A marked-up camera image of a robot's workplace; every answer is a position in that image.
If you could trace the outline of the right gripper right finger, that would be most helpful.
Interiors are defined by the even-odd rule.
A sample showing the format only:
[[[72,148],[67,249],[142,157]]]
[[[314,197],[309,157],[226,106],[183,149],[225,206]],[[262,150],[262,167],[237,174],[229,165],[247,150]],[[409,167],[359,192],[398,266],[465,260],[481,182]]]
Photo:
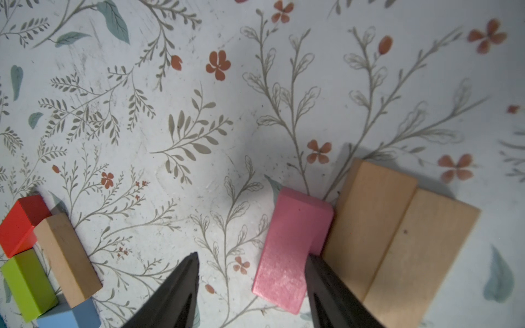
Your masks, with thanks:
[[[315,328],[383,328],[320,256],[308,256],[305,277]]]

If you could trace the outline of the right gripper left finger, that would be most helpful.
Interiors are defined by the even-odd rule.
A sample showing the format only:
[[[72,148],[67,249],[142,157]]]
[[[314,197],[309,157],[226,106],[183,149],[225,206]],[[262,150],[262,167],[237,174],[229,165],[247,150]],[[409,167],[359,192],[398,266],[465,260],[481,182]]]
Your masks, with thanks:
[[[199,268],[196,252],[186,256],[123,328],[193,327]]]

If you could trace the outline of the long pink block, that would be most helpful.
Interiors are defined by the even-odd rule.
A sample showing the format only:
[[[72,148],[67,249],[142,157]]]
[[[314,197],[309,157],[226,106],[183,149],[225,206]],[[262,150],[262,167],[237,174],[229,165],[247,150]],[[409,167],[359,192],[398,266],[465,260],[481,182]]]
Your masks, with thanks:
[[[333,216],[331,204],[282,188],[252,292],[291,314],[299,314],[307,290],[307,257],[321,254]]]

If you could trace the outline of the natural wood block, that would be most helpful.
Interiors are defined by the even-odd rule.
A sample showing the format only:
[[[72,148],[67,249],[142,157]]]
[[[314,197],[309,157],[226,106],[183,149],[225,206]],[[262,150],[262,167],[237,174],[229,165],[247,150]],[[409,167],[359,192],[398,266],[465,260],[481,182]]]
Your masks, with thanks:
[[[366,297],[417,187],[413,176],[362,159],[353,161],[322,257],[360,301]]]
[[[384,327],[418,327],[481,211],[417,189],[364,298]]]
[[[101,290],[101,280],[65,213],[42,220],[34,234],[70,308]]]

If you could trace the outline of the lime green block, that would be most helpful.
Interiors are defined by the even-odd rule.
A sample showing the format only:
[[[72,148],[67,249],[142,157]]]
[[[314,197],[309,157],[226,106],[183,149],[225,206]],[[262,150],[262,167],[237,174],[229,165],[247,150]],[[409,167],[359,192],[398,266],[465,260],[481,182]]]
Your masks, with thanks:
[[[36,320],[59,303],[34,249],[13,256],[1,267],[23,320]]]

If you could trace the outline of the red block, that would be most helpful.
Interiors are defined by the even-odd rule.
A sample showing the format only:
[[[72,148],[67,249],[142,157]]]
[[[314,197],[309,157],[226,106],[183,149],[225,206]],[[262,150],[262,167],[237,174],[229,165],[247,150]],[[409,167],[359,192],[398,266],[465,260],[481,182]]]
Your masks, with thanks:
[[[51,216],[41,195],[19,198],[1,223],[1,247],[8,258],[34,247],[34,228]]]

